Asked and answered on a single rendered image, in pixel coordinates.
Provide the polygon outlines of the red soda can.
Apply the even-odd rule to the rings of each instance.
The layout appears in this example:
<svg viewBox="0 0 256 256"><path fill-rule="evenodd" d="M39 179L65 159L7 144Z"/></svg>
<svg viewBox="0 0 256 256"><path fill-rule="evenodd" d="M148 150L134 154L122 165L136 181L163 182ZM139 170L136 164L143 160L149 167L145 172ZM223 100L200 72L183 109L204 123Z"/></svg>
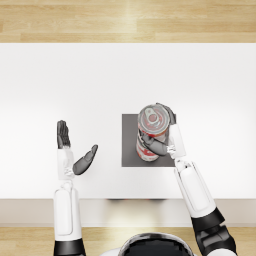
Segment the red soda can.
<svg viewBox="0 0 256 256"><path fill-rule="evenodd" d="M169 113L160 104L148 105L138 115L139 131L161 142L166 139L169 123Z"/></svg>
<svg viewBox="0 0 256 256"><path fill-rule="evenodd" d="M146 162L153 162L159 158L159 156L153 152L151 152L149 149L147 149L143 143L140 141L140 139L137 139L136 142L136 151L138 156L146 161Z"/></svg>

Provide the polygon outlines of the dark grey square mat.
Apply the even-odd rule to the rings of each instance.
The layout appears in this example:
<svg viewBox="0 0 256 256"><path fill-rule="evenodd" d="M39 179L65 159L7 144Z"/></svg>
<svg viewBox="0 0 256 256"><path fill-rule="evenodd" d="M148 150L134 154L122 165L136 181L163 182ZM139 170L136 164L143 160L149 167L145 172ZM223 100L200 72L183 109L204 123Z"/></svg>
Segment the dark grey square mat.
<svg viewBox="0 0 256 256"><path fill-rule="evenodd" d="M122 166L123 167L173 167L174 161L169 155L159 157L153 162L142 160L136 151L137 114L122 115Z"/></svg>

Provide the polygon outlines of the dark round robot body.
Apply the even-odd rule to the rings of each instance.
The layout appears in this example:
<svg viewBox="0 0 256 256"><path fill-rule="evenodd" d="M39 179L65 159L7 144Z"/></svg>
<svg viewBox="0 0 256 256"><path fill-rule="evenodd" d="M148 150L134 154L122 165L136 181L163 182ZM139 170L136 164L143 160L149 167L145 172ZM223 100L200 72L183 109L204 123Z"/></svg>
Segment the dark round robot body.
<svg viewBox="0 0 256 256"><path fill-rule="evenodd" d="M134 235L120 248L100 256L197 256L181 238L167 233L150 232Z"/></svg>

